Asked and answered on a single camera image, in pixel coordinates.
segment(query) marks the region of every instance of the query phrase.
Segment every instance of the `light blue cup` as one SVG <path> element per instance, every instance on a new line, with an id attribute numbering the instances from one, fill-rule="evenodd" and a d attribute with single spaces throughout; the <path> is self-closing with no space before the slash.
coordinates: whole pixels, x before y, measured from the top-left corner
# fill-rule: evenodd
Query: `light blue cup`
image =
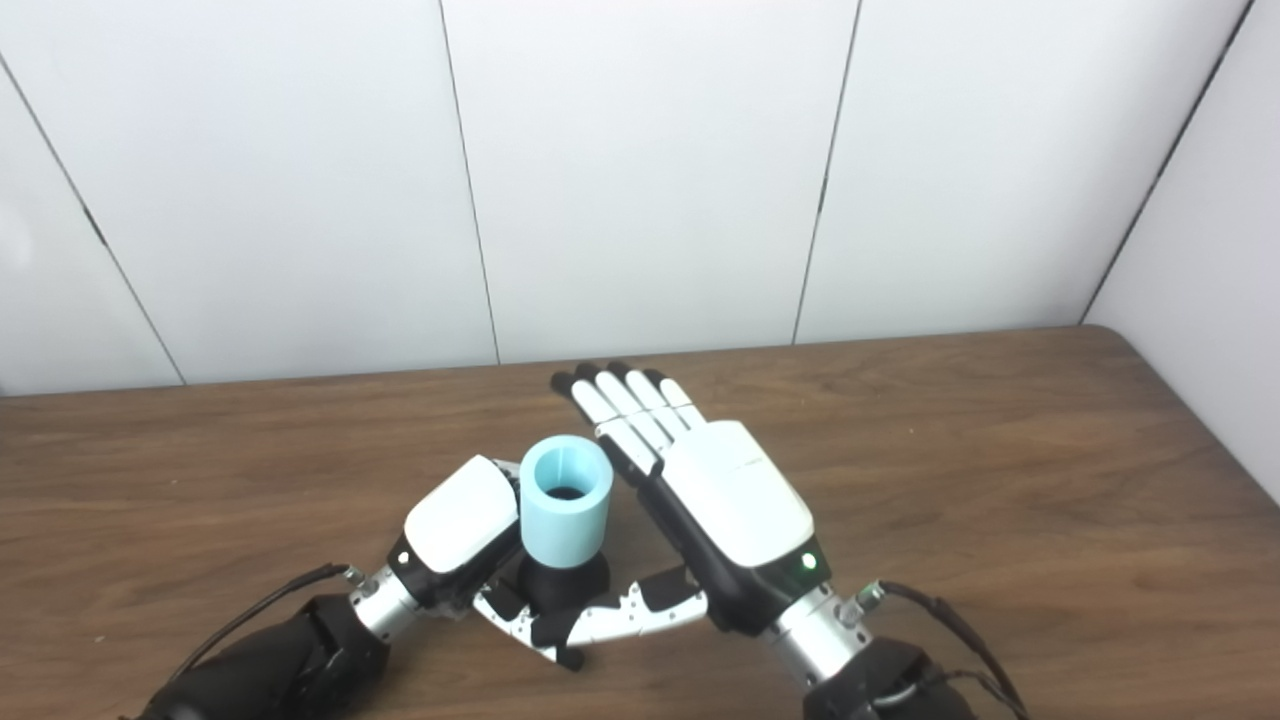
<path id="1" fill-rule="evenodd" d="M 594 442 L 553 436 L 520 462 L 520 538 L 548 568 L 576 568 L 604 542 L 613 466 Z M 579 495 L 572 500 L 553 497 Z"/>

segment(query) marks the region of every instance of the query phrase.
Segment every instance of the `robotic finger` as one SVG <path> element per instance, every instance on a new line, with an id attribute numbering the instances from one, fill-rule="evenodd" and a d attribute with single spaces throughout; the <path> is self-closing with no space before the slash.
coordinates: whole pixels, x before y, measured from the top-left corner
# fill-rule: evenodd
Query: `robotic finger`
<path id="1" fill-rule="evenodd" d="M 707 596 L 685 580 L 685 573 L 684 566 L 672 568 L 631 583 L 621 597 L 603 596 L 581 609 L 543 615 L 498 580 L 476 594 L 475 607 L 517 642 L 577 671 L 584 659 L 575 648 L 660 633 L 705 616 Z"/>

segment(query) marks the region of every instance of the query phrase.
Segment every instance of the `back of robotic hand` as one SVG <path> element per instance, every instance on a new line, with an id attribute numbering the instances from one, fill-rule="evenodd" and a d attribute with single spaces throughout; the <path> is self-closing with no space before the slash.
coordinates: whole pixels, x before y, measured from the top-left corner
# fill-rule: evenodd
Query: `back of robotic hand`
<path id="1" fill-rule="evenodd" d="M 806 719 L 970 720 L 947 684 L 972 676 L 1015 716 L 1025 710 L 977 633 L 938 598 L 873 583 L 850 601 L 809 507 L 746 428 L 708 421 L 673 379 L 621 363 L 557 373 L 552 388 L 594 425 L 596 442 L 707 594 L 716 625 L 767 642 L 805 689 Z M 884 594 L 922 603 L 996 674 L 943 673 L 918 647 L 876 638 L 863 615 Z"/>
<path id="2" fill-rule="evenodd" d="M 461 618 L 520 548 L 517 466 L 476 456 L 422 498 L 365 577 L 325 565 L 285 583 L 202 643 L 137 720 L 324 720 L 376 685 L 392 642 L 417 619 Z M 321 594 L 283 623 L 204 656 L 280 597 L 344 575 L 356 588 Z"/>

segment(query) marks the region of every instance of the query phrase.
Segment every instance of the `black base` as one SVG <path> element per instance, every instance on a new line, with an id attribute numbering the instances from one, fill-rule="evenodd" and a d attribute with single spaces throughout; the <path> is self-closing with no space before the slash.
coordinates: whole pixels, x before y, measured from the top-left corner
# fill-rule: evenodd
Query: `black base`
<path id="1" fill-rule="evenodd" d="M 809 691 L 805 720 L 977 720 L 964 697 L 946 683 L 925 688 L 895 707 L 870 707 L 878 697 L 924 680 L 937 666 L 920 648 L 876 638 L 835 676 Z"/>
<path id="2" fill-rule="evenodd" d="M 581 610 L 609 592 L 609 562 L 603 552 L 577 568 L 548 568 L 525 556 L 516 571 L 516 587 L 535 615 Z"/>

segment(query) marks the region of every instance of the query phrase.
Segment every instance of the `wood grain surface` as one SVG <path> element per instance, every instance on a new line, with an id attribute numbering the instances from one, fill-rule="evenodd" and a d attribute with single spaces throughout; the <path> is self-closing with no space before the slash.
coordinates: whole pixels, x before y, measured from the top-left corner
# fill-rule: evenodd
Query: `wood grain surface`
<path id="1" fill-rule="evenodd" d="M 636 364 L 751 428 L 813 507 L 840 592 L 883 577 L 946 596 L 1038 720 L 1280 716 L 1280 512 L 1111 332 Z M 285 578 L 376 568 L 471 455 L 585 432 L 547 389 L 567 365 L 0 400 L 0 717 L 136 714 Z M 614 577 L 675 564 L 614 487 Z M 923 614 L 878 615 L 977 665 Z M 573 675 L 467 618 L 421 623 L 360 717 L 778 719 L 800 697 L 763 643 L 709 623 L 594 648 Z"/>

